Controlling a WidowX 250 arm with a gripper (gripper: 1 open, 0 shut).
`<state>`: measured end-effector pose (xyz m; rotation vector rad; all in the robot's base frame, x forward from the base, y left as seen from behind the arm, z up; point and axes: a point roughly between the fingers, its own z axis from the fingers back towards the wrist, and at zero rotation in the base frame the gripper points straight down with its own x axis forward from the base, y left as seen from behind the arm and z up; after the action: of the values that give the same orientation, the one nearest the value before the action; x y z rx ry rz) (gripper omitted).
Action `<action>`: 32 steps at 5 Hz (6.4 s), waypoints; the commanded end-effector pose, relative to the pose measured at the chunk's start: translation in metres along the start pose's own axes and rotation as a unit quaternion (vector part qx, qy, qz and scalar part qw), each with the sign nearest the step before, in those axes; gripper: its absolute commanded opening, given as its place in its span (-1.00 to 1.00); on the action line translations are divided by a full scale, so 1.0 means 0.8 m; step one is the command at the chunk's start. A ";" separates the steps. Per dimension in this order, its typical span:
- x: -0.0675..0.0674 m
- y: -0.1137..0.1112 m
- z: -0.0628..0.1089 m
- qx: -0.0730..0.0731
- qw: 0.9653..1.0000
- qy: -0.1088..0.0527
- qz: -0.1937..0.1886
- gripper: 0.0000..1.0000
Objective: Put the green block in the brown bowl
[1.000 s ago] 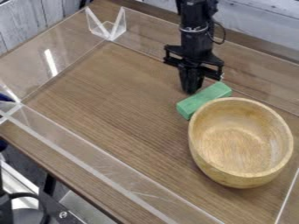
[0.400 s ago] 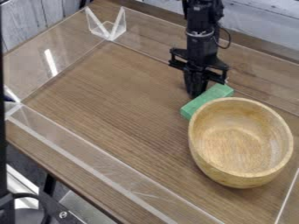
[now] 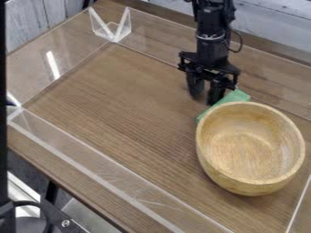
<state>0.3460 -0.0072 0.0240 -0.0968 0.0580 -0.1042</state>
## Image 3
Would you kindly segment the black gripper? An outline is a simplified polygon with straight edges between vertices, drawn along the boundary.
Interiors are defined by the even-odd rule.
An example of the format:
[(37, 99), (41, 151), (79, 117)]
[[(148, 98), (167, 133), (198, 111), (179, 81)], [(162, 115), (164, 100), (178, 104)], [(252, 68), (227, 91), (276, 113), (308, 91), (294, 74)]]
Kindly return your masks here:
[(207, 40), (196, 37), (196, 51), (179, 53), (178, 68), (186, 73), (190, 95), (199, 98), (204, 82), (210, 81), (207, 104), (212, 106), (224, 95), (226, 89), (236, 89), (240, 70), (228, 61), (231, 34)]

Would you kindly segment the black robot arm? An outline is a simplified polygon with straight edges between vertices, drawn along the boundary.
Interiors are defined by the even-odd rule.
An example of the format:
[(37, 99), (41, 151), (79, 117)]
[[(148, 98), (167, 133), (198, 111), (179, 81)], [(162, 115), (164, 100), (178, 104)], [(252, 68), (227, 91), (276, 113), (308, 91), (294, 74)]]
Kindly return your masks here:
[(192, 3), (196, 21), (196, 51), (179, 53), (179, 69), (186, 73), (190, 95), (198, 98), (210, 82), (207, 104), (212, 106), (227, 89), (235, 90), (240, 69), (228, 61), (234, 0), (184, 0)]

